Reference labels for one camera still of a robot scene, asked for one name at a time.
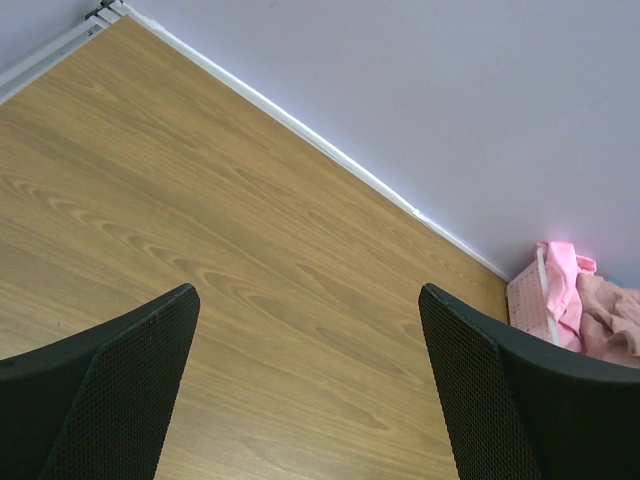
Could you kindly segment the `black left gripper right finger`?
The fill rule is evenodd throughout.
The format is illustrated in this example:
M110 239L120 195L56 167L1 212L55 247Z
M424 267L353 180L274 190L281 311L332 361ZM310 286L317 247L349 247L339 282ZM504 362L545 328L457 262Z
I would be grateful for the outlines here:
M431 283L418 303L460 478L638 478L638 370L554 346Z

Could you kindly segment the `dusty pink graphic t-shirt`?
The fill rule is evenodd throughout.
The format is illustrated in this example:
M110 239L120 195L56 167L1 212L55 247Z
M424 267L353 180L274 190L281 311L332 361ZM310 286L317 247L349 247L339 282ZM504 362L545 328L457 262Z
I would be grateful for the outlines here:
M639 290L596 275L579 274L580 335L584 353L598 360L639 368Z

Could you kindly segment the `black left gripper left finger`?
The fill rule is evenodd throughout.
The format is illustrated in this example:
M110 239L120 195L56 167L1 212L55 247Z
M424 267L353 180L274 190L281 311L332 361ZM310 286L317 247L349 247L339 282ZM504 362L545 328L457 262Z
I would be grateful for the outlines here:
M199 310L184 284L2 360L2 478L153 478Z

